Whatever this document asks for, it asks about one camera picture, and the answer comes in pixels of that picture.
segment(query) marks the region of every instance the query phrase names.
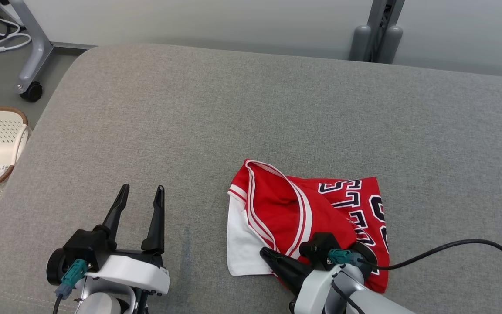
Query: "white wall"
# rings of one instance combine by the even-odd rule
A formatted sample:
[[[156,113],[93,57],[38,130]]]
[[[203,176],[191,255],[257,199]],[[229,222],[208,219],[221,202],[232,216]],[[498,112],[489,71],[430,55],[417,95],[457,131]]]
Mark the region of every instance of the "white wall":
[[[394,64],[502,75],[502,0],[405,0]]]
[[[50,41],[346,59],[373,0],[24,0]]]

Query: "folded red garment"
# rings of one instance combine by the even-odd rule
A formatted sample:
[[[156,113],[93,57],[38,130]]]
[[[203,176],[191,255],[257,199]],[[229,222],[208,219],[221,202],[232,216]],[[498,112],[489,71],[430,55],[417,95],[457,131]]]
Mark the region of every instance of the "folded red garment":
[[[379,185],[365,179],[302,179],[247,159],[228,191],[227,265],[233,276],[270,274],[261,247],[300,262],[299,245],[315,232],[332,232],[341,248],[365,244],[389,265],[387,227]],[[375,270],[365,286],[382,293],[388,272]]]

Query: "gray fabric surface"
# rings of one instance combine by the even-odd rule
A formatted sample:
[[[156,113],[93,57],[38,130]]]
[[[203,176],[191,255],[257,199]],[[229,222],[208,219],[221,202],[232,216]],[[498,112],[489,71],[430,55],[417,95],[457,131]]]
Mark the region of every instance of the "gray fabric surface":
[[[149,299],[152,314],[288,313],[275,278],[227,270],[226,192],[246,157],[301,177],[377,176],[392,262],[452,240],[502,243],[501,77],[101,47],[63,77],[0,201],[0,312],[50,312],[50,253],[130,183],[124,249],[139,248],[166,187],[172,283]],[[502,313],[502,254],[453,248],[392,271],[386,296],[419,314]]]

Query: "basket handle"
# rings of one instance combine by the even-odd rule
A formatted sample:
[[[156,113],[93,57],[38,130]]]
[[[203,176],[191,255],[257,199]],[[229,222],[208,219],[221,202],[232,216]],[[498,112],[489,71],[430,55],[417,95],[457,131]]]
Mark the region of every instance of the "basket handle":
[[[20,147],[20,140],[22,139],[22,135],[26,132],[26,140],[24,143],[26,144],[26,141],[28,141],[28,138],[30,137],[30,134],[32,133],[32,130],[28,125],[23,124],[20,129],[18,129],[17,137],[14,138],[14,146],[13,146],[13,155],[10,158],[10,164],[15,165],[17,163],[18,159],[18,148]]]

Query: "caster wheel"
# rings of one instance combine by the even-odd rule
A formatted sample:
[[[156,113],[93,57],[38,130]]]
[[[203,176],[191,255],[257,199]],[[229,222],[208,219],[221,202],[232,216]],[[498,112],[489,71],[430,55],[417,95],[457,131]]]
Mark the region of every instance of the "caster wheel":
[[[28,102],[35,102],[42,97],[42,85],[38,82],[32,82],[26,91],[20,94],[20,97]]]

